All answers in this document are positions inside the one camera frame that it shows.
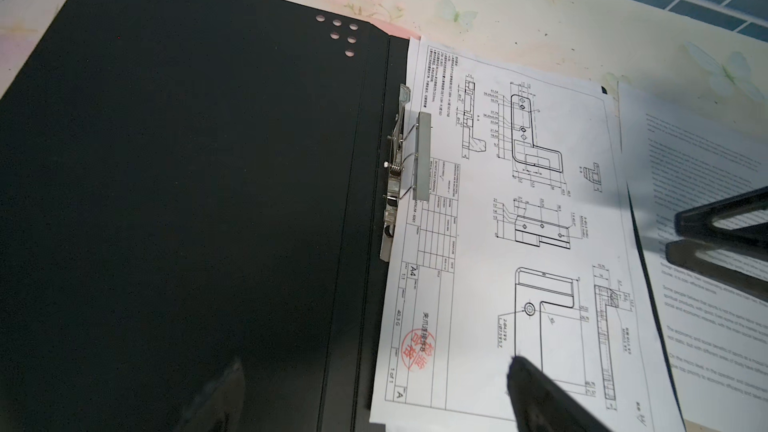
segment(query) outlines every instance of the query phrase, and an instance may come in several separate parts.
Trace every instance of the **technical drawing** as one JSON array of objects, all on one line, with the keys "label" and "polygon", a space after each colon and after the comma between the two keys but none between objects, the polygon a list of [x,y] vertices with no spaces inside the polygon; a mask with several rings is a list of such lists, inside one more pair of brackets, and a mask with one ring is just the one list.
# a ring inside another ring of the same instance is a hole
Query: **technical drawing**
[{"label": "technical drawing", "polygon": [[520,267],[514,271],[514,354],[522,355],[572,394],[595,396],[586,380],[578,281]]},{"label": "technical drawing", "polygon": [[633,302],[627,292],[610,287],[610,272],[602,265],[592,267],[594,276],[594,301],[598,313],[598,343],[600,346],[600,366],[603,372],[605,407],[616,410],[616,387],[614,386],[614,367],[610,356],[610,335],[608,333],[608,308],[632,312]]},{"label": "technical drawing", "polygon": [[597,192],[603,191],[603,183],[600,179],[600,164],[597,162],[592,163],[593,168],[589,167],[582,167],[582,172],[584,172],[584,178],[592,182],[592,185],[594,187],[594,190]]},{"label": "technical drawing", "polygon": [[511,82],[510,99],[498,104],[498,157],[511,160],[512,175],[565,190],[563,156],[560,151],[537,144],[533,97],[530,84]]},{"label": "technical drawing", "polygon": [[542,243],[562,248],[571,248],[568,227],[560,223],[561,211],[525,202],[516,198],[512,212],[493,199],[493,218],[496,221],[496,237],[514,240],[523,244],[541,246]]},{"label": "technical drawing", "polygon": [[485,152],[485,140],[475,139],[475,79],[466,75],[464,88],[459,87],[458,100],[463,102],[459,107],[458,120],[462,126],[462,157],[469,158],[469,151]]}]

